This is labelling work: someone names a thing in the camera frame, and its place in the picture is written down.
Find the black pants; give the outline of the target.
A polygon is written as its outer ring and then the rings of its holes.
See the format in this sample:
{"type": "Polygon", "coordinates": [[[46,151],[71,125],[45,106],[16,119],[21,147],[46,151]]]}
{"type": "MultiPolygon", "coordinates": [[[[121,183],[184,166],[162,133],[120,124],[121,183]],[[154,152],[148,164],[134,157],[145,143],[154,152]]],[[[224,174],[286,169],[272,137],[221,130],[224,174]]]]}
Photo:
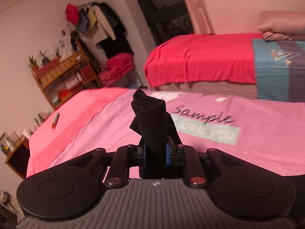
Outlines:
{"type": "Polygon", "coordinates": [[[168,137],[174,145],[181,144],[175,123],[166,111],[164,100],[146,95],[141,89],[133,94],[131,103],[135,113],[130,129],[142,136],[147,144],[145,164],[139,167],[143,179],[179,179],[182,168],[166,164],[166,143],[168,137]]]}

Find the red pen on bed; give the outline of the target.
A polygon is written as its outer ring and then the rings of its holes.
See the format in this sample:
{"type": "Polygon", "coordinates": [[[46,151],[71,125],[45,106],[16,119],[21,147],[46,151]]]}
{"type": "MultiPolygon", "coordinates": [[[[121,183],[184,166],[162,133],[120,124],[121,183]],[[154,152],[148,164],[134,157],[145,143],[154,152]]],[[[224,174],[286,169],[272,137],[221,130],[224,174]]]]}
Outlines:
{"type": "Polygon", "coordinates": [[[54,130],[56,128],[56,125],[57,125],[58,120],[59,120],[59,116],[60,116],[60,113],[56,113],[56,115],[54,117],[54,120],[53,120],[53,123],[51,125],[52,130],[54,130]]]}

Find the salmon pink under sheet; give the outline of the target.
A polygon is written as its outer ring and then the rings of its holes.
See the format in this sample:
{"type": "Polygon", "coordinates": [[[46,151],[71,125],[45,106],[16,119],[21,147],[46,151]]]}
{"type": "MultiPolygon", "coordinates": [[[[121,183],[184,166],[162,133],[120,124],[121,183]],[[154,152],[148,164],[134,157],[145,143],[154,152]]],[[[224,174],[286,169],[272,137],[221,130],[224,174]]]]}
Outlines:
{"type": "Polygon", "coordinates": [[[27,177],[43,171],[61,154],[75,138],[81,127],[114,101],[127,88],[100,88],[84,90],[65,102],[30,137],[30,159],[27,177]],[[60,113],[58,123],[51,129],[56,113],[60,113]]]}

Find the stack of red towels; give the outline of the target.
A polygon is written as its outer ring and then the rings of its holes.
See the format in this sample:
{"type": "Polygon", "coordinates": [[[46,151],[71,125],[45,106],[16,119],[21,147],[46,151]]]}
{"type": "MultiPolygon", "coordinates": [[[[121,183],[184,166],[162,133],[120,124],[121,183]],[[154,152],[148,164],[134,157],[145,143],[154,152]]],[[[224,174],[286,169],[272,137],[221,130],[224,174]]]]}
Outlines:
{"type": "Polygon", "coordinates": [[[130,53],[119,53],[107,62],[107,69],[100,72],[98,77],[104,87],[110,87],[122,77],[134,70],[133,55],[130,53]]]}

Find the pink printed bed sheet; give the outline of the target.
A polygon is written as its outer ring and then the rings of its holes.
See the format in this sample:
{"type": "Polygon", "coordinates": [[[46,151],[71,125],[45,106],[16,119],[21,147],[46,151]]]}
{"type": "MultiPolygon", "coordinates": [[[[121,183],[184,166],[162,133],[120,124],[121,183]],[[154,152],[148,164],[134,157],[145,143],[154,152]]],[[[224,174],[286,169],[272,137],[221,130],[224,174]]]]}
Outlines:
{"type": "MultiPolygon", "coordinates": [[[[108,103],[80,129],[52,166],[101,147],[138,144],[130,129],[132,91],[108,103]]],[[[217,148],[283,176],[304,174],[304,103],[192,93],[159,93],[183,144],[217,148]]]]}

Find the wooden bookshelf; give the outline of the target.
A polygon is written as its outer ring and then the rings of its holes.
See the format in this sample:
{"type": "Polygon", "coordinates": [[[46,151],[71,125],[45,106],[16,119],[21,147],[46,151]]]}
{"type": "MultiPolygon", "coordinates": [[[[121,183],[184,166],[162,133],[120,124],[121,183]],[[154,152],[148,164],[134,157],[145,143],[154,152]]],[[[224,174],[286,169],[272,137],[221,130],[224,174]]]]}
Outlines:
{"type": "Polygon", "coordinates": [[[102,87],[91,59],[79,41],[76,45],[78,50],[66,59],[56,58],[40,69],[32,70],[36,84],[53,110],[82,90],[102,87]]]}

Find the red bed cover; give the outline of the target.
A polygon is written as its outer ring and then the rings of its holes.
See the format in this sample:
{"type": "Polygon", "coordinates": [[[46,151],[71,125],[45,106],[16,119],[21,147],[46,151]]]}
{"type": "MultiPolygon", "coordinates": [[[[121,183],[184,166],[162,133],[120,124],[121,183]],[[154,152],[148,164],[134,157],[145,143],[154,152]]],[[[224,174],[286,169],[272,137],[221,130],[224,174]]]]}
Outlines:
{"type": "Polygon", "coordinates": [[[146,79],[151,87],[198,81],[255,84],[253,39],[261,39],[261,35],[174,37],[149,54],[144,66],[146,79]]]}

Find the small dark side table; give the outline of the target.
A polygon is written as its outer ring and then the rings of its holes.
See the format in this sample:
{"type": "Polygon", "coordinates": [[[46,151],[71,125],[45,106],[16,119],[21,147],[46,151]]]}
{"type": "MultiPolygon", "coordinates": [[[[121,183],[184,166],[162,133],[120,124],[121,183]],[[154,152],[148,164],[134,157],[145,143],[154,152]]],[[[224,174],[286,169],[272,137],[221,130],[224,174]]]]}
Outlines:
{"type": "Polygon", "coordinates": [[[19,177],[26,179],[30,159],[29,140],[25,136],[13,139],[9,134],[1,135],[1,152],[7,164],[19,177]]]}

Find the teal grey patterned blanket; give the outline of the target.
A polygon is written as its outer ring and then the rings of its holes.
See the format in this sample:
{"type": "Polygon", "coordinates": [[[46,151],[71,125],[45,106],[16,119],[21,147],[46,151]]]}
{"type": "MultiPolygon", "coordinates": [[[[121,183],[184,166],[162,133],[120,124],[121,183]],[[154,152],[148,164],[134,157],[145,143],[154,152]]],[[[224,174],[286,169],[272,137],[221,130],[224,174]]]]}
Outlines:
{"type": "Polygon", "coordinates": [[[304,42],[252,40],[258,98],[304,102],[304,42]]]}

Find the pink curtain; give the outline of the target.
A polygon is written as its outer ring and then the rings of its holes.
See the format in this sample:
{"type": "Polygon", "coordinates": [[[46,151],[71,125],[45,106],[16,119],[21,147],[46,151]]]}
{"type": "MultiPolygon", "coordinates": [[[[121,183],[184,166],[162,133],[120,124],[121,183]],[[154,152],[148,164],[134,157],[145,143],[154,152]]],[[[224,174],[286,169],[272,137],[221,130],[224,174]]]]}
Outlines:
{"type": "Polygon", "coordinates": [[[184,0],[196,34],[214,35],[205,0],[184,0]]]}

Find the potted plant on shelf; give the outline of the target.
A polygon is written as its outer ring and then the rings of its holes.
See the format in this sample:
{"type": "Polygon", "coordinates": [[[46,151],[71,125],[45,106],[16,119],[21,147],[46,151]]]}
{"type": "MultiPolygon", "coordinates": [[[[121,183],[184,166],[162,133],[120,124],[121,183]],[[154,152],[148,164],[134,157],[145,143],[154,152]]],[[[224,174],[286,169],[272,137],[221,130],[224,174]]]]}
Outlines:
{"type": "Polygon", "coordinates": [[[29,68],[33,71],[33,72],[37,72],[39,70],[38,64],[37,64],[37,60],[32,56],[29,55],[28,57],[29,60],[29,68]]]}

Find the dark window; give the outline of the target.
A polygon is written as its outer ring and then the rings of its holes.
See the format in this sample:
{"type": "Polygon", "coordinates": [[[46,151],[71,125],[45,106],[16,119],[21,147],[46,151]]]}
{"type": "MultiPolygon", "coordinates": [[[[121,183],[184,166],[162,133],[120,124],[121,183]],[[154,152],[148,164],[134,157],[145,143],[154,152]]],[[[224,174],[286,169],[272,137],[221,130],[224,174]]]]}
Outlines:
{"type": "Polygon", "coordinates": [[[137,0],[156,45],[180,35],[193,34],[184,0],[137,0]]]}

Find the hanging clothes pile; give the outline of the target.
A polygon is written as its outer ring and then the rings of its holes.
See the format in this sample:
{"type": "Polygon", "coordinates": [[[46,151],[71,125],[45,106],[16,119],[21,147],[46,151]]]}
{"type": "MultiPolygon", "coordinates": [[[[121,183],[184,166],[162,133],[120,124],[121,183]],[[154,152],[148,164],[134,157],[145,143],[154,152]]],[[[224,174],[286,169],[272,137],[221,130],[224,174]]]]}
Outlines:
{"type": "Polygon", "coordinates": [[[101,47],[107,58],[120,53],[134,54],[124,24],[107,3],[91,2],[81,6],[68,4],[65,16],[81,39],[101,47]]]}

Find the folded pink beige blanket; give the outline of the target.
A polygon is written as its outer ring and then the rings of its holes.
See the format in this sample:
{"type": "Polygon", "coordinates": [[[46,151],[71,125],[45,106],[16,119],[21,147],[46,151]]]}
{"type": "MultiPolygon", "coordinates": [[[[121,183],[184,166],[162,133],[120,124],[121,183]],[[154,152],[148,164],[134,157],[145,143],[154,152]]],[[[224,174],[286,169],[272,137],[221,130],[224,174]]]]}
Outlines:
{"type": "Polygon", "coordinates": [[[266,41],[304,41],[304,12],[262,11],[258,29],[266,41]]]}

